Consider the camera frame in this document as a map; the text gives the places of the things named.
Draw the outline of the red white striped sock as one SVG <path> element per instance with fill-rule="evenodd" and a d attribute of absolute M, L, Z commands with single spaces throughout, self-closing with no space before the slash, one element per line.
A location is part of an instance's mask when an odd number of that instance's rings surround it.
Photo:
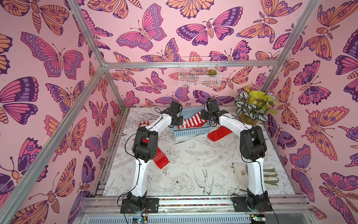
<path fill-rule="evenodd" d="M 188 128 L 195 128 L 195 127 L 202 127 L 207 123 L 207 120 L 203 120 L 201 118 L 201 112 L 196 113 L 189 119 L 183 119 L 182 125 L 178 126 L 179 130 L 188 129 Z"/>

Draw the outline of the plain red sock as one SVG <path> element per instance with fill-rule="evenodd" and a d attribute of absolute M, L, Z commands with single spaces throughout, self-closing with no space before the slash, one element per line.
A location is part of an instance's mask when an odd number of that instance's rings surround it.
<path fill-rule="evenodd" d="M 227 127 L 221 126 L 217 130 L 210 132 L 208 134 L 208 139 L 213 142 L 216 142 L 231 133 L 232 133 L 232 131 L 230 129 L 228 129 Z"/>

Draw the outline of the red nutcracker sock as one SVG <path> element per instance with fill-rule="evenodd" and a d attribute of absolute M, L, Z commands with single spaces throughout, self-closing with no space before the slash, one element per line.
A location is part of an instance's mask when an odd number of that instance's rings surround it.
<path fill-rule="evenodd" d="M 141 121 L 139 123 L 139 128 L 146 128 L 150 125 L 150 122 L 149 121 Z"/>

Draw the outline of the red patterned christmas sock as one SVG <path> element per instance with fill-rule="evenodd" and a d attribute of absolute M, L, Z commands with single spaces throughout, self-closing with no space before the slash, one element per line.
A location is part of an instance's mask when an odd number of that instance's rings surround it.
<path fill-rule="evenodd" d="M 165 153 L 159 149 L 159 147 L 157 148 L 157 151 L 155 151 L 154 148 L 149 145 L 149 141 L 147 139 L 142 140 L 141 143 L 145 147 L 142 160 L 145 162 L 153 160 L 159 169 L 163 169 L 166 165 L 169 164 L 169 159 Z"/>

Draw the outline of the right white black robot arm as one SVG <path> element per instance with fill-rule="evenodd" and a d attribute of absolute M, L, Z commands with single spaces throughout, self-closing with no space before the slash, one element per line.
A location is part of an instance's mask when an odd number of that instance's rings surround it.
<path fill-rule="evenodd" d="M 247 164 L 249 173 L 248 208 L 251 211 L 257 211 L 269 204 L 263 172 L 267 145 L 261 127 L 241 122 L 226 110 L 221 110 L 217 100 L 211 98 L 206 100 L 204 109 L 201 111 L 201 118 L 211 124 L 224 126 L 240 137 L 241 158 Z"/>

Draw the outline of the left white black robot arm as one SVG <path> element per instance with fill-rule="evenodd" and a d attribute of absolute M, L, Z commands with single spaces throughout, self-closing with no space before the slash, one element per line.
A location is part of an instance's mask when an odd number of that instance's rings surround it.
<path fill-rule="evenodd" d="M 143 213 L 147 205 L 147 176 L 149 165 L 154 161 L 158 152 L 159 134 L 166 128 L 183 124 L 182 104 L 172 102 L 168 108 L 160 111 L 157 120 L 146 127 L 139 127 L 134 136 L 132 154 L 135 158 L 135 177 L 132 189 L 122 195 L 121 210 Z"/>

